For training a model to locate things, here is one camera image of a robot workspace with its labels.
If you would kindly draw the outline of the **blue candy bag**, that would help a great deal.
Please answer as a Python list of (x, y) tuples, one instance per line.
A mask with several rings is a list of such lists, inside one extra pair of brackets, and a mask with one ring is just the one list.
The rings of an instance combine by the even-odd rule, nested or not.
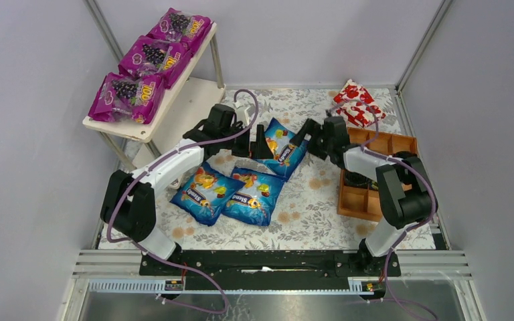
[(188, 212), (198, 223), (212, 226), (226, 203), (243, 186), (242, 181), (227, 177), (204, 162), (170, 203)]
[(226, 202), (221, 214), (249, 225), (269, 226), (285, 180), (240, 167), (235, 167), (230, 177), (244, 186)]
[(257, 160), (285, 181), (289, 180), (307, 153), (307, 140), (303, 140), (300, 145), (290, 142), (295, 135), (276, 118), (272, 118), (264, 136), (274, 157)]

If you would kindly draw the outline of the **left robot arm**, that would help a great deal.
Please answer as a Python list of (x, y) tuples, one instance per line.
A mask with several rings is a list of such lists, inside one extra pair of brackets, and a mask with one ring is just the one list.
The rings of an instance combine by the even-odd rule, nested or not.
[(116, 243), (112, 232), (117, 231), (123, 235), (122, 240), (133, 242), (157, 260), (166, 261), (179, 252), (178, 244), (157, 226), (156, 198), (187, 171), (221, 150), (230, 150), (238, 157), (272, 158), (265, 127), (255, 121), (244, 122), (233, 108), (216, 104), (207, 118), (165, 154), (131, 173), (113, 172), (100, 212), (107, 224), (108, 240)]

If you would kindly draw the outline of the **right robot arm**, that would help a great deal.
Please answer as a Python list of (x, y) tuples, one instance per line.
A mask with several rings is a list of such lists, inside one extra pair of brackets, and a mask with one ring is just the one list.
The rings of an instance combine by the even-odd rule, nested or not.
[(308, 153), (377, 183), (382, 218), (360, 242), (352, 262), (363, 270), (388, 264), (407, 232), (431, 220), (438, 207), (422, 161), (371, 150), (368, 146), (379, 137), (378, 130), (365, 142), (353, 143), (344, 119), (338, 116), (322, 124), (307, 119), (290, 143), (299, 146), (306, 136), (310, 137)]

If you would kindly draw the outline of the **purple candy bag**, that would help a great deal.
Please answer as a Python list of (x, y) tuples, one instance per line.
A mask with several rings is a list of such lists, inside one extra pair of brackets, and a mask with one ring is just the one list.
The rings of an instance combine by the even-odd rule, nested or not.
[(109, 73), (96, 93), (88, 116), (99, 122), (133, 120), (150, 124), (164, 93), (164, 79), (159, 75), (132, 79)]
[(147, 36), (152, 39), (180, 43), (195, 54), (212, 24), (213, 21), (209, 17), (190, 14), (171, 7)]
[(172, 88), (187, 67), (192, 52), (182, 43), (139, 36), (118, 64), (120, 74), (137, 79), (161, 76), (165, 89)]

